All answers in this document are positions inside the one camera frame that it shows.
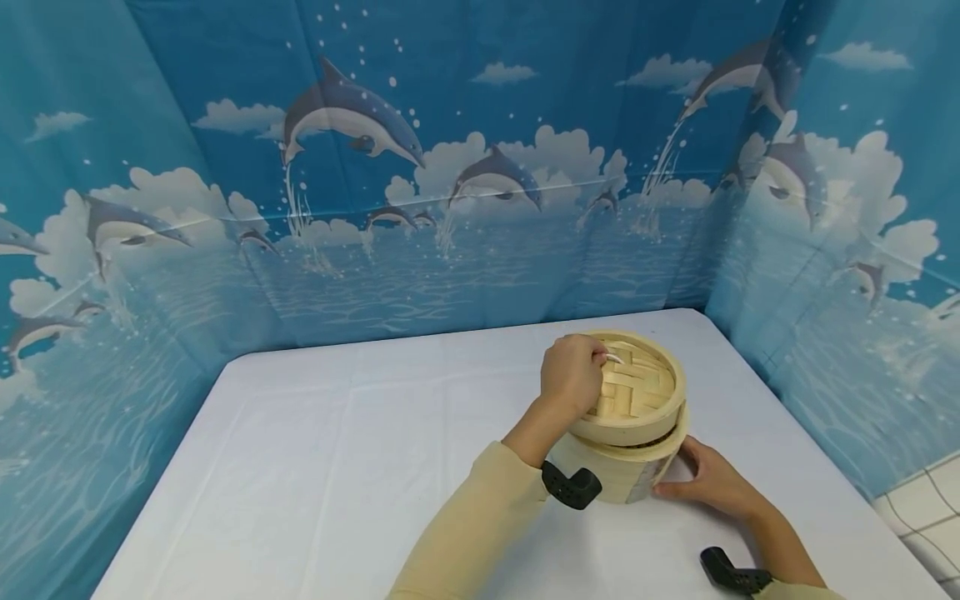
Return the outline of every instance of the label on steamer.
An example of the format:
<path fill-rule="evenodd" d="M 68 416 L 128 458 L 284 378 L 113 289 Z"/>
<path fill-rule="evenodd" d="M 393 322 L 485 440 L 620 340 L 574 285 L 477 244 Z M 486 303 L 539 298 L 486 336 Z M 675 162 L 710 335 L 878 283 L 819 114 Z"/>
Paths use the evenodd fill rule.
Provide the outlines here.
<path fill-rule="evenodd" d="M 637 502 L 643 498 L 650 495 L 650 490 L 653 489 L 653 481 L 657 478 L 657 475 L 660 474 L 660 470 L 666 467 L 666 464 L 670 462 L 672 456 L 667 456 L 666 458 L 661 458 L 658 461 L 652 461 L 644 465 L 643 470 L 640 472 L 640 476 L 636 479 L 636 483 L 630 489 L 630 495 L 627 496 L 627 503 Z"/>

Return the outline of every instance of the black wrist strap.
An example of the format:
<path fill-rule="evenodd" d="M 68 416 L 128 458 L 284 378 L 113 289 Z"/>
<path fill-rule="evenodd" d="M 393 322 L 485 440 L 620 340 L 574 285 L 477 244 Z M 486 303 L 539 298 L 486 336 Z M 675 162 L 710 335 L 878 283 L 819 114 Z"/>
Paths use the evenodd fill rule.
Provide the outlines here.
<path fill-rule="evenodd" d="M 744 596 L 760 593 L 774 581 L 769 571 L 758 568 L 736 568 L 723 548 L 716 546 L 700 553 L 700 564 L 707 572 L 710 582 L 716 587 Z"/>
<path fill-rule="evenodd" d="M 540 470 L 546 490 L 571 509 L 584 510 L 603 490 L 600 480 L 588 468 L 581 468 L 569 479 L 550 461 L 543 461 Z"/>

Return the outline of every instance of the hand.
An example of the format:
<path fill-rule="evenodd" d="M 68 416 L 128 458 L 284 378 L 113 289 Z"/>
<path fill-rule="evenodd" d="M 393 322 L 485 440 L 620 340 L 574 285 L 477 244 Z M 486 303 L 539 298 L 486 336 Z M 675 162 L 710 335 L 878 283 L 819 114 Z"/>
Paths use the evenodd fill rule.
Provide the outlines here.
<path fill-rule="evenodd" d="M 540 397 L 503 444 L 527 465 L 540 468 L 553 444 L 596 404 L 606 354 L 607 348 L 588 335 L 567 335 L 554 342 L 543 355 Z"/>
<path fill-rule="evenodd" d="M 588 335 L 565 335 L 543 355 L 540 398 L 569 414 L 570 423 L 587 413 L 600 397 L 607 347 Z"/>
<path fill-rule="evenodd" d="M 656 495 L 703 502 L 721 513 L 744 521 L 773 509 L 773 505 L 710 446 L 687 436 L 680 450 L 692 463 L 696 473 L 693 480 L 660 483 L 654 488 Z"/>

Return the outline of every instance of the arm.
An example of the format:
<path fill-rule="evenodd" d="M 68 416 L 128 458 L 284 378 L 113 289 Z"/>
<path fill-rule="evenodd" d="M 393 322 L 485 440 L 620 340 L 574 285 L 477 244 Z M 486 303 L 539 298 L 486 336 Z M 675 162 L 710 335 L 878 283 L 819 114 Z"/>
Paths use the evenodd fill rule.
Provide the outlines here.
<path fill-rule="evenodd" d="M 707 504 L 740 521 L 753 536 L 763 566 L 777 580 L 756 597 L 764 600 L 839 600 L 827 589 L 793 527 L 719 452 L 687 437 L 681 446 L 695 467 L 692 481 L 661 483 L 663 498 Z"/>
<path fill-rule="evenodd" d="M 502 443 L 473 463 L 467 480 L 434 516 L 387 600 L 469 600 L 546 502 L 540 465 L 600 396 L 603 345 L 587 336 L 558 340 L 543 356 L 540 396 Z"/>

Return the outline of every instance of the white tiled wall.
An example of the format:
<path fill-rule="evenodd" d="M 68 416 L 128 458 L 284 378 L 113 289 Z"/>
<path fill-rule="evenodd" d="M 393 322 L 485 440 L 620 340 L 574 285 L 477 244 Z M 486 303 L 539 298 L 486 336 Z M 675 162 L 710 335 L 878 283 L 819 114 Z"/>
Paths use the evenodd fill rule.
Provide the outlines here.
<path fill-rule="evenodd" d="M 960 452 L 877 498 L 874 508 L 960 600 Z"/>

